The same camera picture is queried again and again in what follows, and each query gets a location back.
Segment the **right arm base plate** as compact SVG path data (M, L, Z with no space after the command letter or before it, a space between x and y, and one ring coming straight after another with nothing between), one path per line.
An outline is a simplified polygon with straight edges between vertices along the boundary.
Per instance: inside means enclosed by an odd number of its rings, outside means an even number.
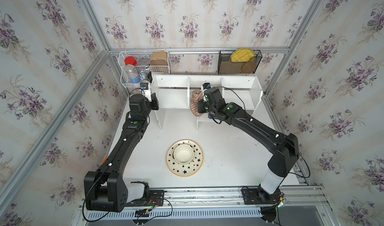
M279 205L284 199L284 193L280 189L269 195L261 187L242 187L241 194L245 205Z

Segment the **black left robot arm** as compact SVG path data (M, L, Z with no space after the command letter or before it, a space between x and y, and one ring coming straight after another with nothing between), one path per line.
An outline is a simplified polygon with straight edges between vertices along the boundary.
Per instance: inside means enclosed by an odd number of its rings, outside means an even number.
M86 174L84 205L87 210L119 213L132 201L150 198L148 183L132 182L127 186L123 180L128 160L149 125L150 112L159 109L156 94L150 96L148 99L134 94L129 98L130 111L119 140L102 165Z

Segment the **orange striped cloth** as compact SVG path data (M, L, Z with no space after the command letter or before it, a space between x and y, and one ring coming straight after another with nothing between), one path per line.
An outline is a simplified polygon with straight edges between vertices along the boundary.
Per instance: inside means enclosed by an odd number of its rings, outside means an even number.
M195 117L202 116L202 113L198 112L198 102L203 99L203 93L201 90L194 90L190 99L190 110Z

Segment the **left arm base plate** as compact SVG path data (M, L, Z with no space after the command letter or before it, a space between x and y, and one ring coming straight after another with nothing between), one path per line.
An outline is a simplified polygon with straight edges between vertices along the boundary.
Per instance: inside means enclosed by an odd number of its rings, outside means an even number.
M149 196L126 203L126 207L150 207L164 205L164 190L150 190Z

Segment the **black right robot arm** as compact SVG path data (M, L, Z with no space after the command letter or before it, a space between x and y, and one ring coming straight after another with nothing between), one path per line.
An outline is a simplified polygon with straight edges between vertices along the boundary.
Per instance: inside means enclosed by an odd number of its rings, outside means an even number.
M202 88L203 99L198 101L198 113L213 116L213 121L217 124L225 122L242 130L272 154L259 191L265 195L275 194L299 160L298 138L292 133L286 135L268 127L234 102L225 102L218 87L205 83Z

